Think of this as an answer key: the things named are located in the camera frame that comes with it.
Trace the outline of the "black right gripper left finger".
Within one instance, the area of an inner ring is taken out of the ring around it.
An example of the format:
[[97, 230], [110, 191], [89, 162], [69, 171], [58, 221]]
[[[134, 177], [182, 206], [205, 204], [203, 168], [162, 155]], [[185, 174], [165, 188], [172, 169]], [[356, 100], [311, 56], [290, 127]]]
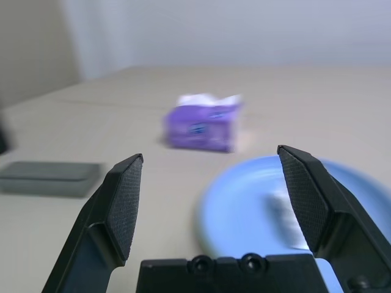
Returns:
[[106, 292], [129, 258], [139, 207], [142, 155], [113, 166], [82, 207], [44, 292]]

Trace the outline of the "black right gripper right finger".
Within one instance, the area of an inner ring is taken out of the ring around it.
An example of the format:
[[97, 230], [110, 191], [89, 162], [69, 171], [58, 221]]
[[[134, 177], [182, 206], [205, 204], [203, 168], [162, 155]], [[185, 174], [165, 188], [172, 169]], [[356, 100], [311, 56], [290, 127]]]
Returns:
[[390, 243], [357, 198], [310, 153], [277, 148], [294, 214], [314, 257], [344, 292], [390, 292]]

